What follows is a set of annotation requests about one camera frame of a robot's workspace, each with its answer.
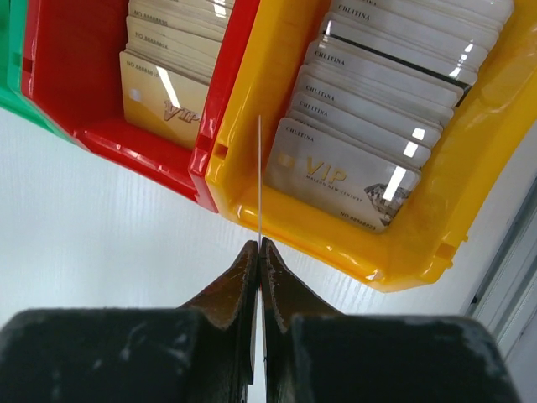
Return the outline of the white VIP card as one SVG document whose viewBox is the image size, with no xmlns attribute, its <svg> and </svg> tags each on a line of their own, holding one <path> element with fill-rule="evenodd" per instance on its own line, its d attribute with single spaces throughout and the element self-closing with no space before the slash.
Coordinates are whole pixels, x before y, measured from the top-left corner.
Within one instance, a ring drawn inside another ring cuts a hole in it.
<svg viewBox="0 0 537 403">
<path fill-rule="evenodd" d="M 262 116 L 258 115 L 258 251 L 261 250 L 263 241 L 263 120 Z"/>
</svg>

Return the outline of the white cards in yellow bin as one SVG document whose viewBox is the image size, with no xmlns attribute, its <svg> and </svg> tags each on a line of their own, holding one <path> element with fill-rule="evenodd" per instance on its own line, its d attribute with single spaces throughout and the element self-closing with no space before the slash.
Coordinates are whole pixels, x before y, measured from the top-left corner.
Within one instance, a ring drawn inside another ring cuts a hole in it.
<svg viewBox="0 0 537 403">
<path fill-rule="evenodd" d="M 511 1 L 333 1 L 279 121 L 267 186 L 375 233 L 394 220 Z"/>
</svg>

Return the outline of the aluminium frame rail right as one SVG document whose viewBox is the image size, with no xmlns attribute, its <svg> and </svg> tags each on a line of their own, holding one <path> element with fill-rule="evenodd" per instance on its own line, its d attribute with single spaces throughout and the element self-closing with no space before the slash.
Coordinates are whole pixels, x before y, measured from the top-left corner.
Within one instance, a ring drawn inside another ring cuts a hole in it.
<svg viewBox="0 0 537 403">
<path fill-rule="evenodd" d="M 536 314 L 536 184 L 533 183 L 466 315 L 480 322 L 507 358 Z"/>
</svg>

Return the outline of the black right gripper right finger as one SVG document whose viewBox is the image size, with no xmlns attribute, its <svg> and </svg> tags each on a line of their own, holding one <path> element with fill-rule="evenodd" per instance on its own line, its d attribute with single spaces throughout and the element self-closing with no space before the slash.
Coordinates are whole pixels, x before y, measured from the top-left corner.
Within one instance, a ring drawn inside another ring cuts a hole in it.
<svg viewBox="0 0 537 403">
<path fill-rule="evenodd" d="M 260 247 L 270 402 L 517 402 L 486 328 L 466 317 L 347 315 Z"/>
</svg>

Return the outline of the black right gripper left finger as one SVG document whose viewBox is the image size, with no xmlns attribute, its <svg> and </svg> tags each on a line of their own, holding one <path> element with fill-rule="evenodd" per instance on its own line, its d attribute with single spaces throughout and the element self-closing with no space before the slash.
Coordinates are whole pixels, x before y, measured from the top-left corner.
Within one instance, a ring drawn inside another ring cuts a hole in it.
<svg viewBox="0 0 537 403">
<path fill-rule="evenodd" d="M 244 402 L 258 244 L 176 308 L 35 309 L 1 331 L 4 402 Z"/>
</svg>

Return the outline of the gold card in red bin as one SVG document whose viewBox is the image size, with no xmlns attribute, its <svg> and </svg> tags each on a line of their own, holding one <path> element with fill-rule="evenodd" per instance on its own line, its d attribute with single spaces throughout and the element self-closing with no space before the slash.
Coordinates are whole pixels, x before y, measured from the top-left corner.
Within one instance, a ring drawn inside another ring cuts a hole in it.
<svg viewBox="0 0 537 403">
<path fill-rule="evenodd" d="M 233 1 L 131 1 L 119 55 L 128 123 L 193 149 Z"/>
</svg>

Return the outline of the yellow storage bin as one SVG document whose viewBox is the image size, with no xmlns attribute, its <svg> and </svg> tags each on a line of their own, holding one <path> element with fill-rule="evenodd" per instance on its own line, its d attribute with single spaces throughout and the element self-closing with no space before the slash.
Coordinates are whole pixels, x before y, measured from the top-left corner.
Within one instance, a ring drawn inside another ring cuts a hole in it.
<svg viewBox="0 0 537 403">
<path fill-rule="evenodd" d="M 441 136 L 383 129 L 307 92 L 306 61 L 368 67 L 409 91 L 416 71 L 319 28 L 326 1 L 259 1 L 206 171 L 222 216 L 383 291 L 437 281 L 536 120 L 536 4 L 517 1 L 499 41 Z"/>
</svg>

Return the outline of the green storage bin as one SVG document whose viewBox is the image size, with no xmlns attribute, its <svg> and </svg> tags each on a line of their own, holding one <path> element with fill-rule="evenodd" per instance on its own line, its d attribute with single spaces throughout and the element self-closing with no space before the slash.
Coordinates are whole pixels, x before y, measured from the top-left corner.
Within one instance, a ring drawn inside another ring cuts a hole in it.
<svg viewBox="0 0 537 403">
<path fill-rule="evenodd" d="M 1 108 L 72 144 L 74 139 L 23 94 L 23 79 L 33 71 L 39 6 L 39 1 L 1 2 Z"/>
</svg>

